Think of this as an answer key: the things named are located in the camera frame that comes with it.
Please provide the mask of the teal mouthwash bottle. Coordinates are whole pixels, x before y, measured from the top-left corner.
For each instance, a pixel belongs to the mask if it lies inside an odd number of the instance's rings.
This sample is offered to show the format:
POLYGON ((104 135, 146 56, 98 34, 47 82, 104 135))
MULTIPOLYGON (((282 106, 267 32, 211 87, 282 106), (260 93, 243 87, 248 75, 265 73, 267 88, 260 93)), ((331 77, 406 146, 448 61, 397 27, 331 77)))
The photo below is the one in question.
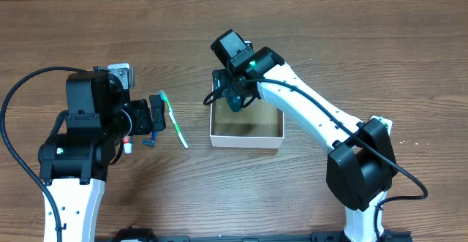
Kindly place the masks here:
POLYGON ((227 103, 233 112, 240 112, 243 108, 244 97, 228 97, 227 103))

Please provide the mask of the green white toothbrush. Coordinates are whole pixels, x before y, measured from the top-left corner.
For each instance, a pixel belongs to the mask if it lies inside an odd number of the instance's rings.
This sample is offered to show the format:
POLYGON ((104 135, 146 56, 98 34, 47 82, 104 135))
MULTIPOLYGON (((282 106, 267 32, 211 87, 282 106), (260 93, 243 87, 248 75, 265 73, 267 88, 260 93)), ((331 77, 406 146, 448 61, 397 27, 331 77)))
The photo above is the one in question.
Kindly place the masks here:
POLYGON ((163 99, 163 101, 167 105, 168 115, 170 117, 171 122, 173 123, 173 126, 175 127, 175 130, 177 132, 179 140, 181 141, 182 146, 185 149, 188 149, 189 146, 188 146, 187 141, 186 141, 185 137, 183 136, 183 133, 181 132, 180 127, 179 127, 179 125, 178 125, 178 123, 176 121, 176 117, 174 116, 173 108, 172 108, 172 105, 170 104, 170 100, 169 100, 168 95, 163 90, 158 91, 158 94, 161 96, 161 98, 163 99))

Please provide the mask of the green soap packet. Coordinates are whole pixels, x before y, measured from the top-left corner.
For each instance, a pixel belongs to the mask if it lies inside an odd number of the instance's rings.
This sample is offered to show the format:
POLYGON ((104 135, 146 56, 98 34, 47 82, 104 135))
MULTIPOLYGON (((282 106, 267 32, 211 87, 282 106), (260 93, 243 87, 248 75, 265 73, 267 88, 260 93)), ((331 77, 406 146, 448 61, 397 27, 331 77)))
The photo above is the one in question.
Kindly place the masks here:
POLYGON ((381 122, 385 128, 387 129, 388 134, 391 134, 393 122, 390 119, 384 118, 382 116, 372 116, 372 118, 377 119, 379 122, 381 122))

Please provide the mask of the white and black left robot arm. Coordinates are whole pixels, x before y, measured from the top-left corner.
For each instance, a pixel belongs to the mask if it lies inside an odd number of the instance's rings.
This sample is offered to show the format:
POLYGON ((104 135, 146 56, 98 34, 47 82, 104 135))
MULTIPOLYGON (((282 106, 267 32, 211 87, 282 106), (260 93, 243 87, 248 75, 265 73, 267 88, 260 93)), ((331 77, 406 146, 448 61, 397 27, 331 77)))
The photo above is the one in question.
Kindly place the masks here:
POLYGON ((39 176, 56 206, 46 208, 45 241, 94 241, 107 171, 124 150, 125 137, 165 129, 159 95, 131 100, 115 70, 69 75, 67 110, 38 153, 39 176))

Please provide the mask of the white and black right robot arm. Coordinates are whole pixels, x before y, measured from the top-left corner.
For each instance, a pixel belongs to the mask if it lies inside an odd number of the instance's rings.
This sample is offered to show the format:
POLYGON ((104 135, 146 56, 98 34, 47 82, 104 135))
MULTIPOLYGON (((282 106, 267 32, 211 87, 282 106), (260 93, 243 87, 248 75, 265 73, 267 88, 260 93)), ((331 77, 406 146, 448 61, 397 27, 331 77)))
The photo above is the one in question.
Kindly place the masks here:
POLYGON ((211 49, 223 65, 213 72, 214 90, 204 103, 225 98, 233 112, 261 99, 289 115, 327 155, 326 182, 344 205, 346 241, 382 241, 381 203, 397 174, 390 142, 392 122, 373 116, 364 123, 307 86, 268 47, 254 50, 232 29, 211 49))

